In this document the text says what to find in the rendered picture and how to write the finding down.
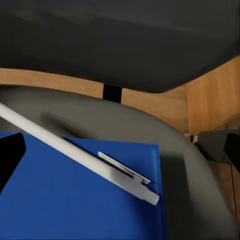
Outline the pen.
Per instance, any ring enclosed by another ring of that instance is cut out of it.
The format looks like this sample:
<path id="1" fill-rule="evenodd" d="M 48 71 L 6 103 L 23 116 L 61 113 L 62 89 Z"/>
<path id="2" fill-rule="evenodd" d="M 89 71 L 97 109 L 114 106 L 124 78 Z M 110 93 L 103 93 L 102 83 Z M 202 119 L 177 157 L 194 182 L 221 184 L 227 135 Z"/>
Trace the pen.
<path id="1" fill-rule="evenodd" d="M 93 172 L 96 172 L 137 198 L 141 200 L 144 199 L 154 206 L 158 203 L 160 196 L 141 184 L 143 182 L 148 185 L 151 182 L 150 180 L 107 155 L 98 152 L 98 156 L 101 159 L 133 176 L 133 179 L 1 102 L 0 117 L 3 117 L 12 124 L 28 132 L 30 135 L 33 135 L 54 149 L 60 151 L 62 154 L 65 154 Z"/>

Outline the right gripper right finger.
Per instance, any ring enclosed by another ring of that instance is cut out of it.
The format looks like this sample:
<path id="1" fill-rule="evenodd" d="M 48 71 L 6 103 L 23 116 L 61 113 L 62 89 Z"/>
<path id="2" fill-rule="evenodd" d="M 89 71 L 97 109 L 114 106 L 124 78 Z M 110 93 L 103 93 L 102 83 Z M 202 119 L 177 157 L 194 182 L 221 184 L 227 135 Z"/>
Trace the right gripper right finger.
<path id="1" fill-rule="evenodd" d="M 228 133 L 224 151 L 240 173 L 240 135 Z"/>

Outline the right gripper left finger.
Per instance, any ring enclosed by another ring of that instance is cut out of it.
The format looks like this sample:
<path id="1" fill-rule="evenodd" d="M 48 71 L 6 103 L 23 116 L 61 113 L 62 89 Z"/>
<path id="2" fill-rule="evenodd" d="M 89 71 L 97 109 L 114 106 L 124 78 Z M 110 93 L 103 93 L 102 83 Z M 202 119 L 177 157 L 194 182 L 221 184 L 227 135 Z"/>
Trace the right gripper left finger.
<path id="1" fill-rule="evenodd" d="M 0 138 L 0 192 L 26 152 L 23 134 Z"/>

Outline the folder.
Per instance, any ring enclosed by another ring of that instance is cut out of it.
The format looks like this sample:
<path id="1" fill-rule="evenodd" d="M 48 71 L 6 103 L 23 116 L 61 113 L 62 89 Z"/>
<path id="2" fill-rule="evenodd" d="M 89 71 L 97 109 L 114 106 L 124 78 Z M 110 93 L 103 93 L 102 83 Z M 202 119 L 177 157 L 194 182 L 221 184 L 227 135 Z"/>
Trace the folder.
<path id="1" fill-rule="evenodd" d="M 63 137 L 150 180 L 141 184 L 159 195 L 153 205 L 35 136 L 23 138 L 26 152 L 0 192 L 0 240 L 167 240 L 158 144 Z"/>

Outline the swivel chair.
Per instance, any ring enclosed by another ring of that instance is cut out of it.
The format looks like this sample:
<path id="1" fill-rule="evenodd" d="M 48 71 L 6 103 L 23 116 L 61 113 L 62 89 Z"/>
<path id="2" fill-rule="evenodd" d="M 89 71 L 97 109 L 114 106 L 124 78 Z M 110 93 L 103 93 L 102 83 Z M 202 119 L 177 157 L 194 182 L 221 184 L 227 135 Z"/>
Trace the swivel chair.
<path id="1" fill-rule="evenodd" d="M 123 105 L 122 88 L 162 94 L 240 55 L 240 0 L 0 0 L 0 68 L 103 83 L 102 99 L 0 84 L 0 103 L 62 138 L 159 148 L 167 240 L 240 240 L 208 160 L 234 166 L 228 133 L 179 132 Z M 0 116 L 0 133 L 27 131 Z"/>

